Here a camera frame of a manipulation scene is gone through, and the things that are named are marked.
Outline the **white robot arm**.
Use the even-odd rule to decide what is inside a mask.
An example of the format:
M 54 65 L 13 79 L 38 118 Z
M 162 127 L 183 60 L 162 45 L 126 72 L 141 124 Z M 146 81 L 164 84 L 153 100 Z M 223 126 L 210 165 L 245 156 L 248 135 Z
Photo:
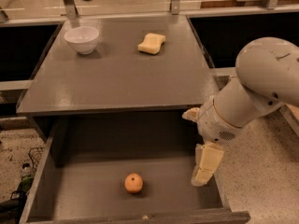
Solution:
M 221 163 L 222 145 L 252 120 L 284 105 L 299 106 L 299 47 L 275 37 L 248 43 L 237 55 L 236 76 L 199 107 L 183 113 L 197 124 L 204 143 L 195 148 L 191 183 L 204 186 Z

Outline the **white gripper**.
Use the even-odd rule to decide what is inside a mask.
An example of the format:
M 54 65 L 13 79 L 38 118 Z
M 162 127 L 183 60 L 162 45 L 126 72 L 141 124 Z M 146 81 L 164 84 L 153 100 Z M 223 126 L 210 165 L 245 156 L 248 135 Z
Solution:
M 225 144 L 235 140 L 242 134 L 243 129 L 227 123 L 217 113 L 213 96 L 210 96 L 200 108 L 193 107 L 185 111 L 182 117 L 197 122 L 198 132 L 206 142 L 203 145 L 196 145 L 195 166 L 191 179 L 193 186 L 202 187 L 214 175 L 223 158 L 223 147 L 216 143 Z

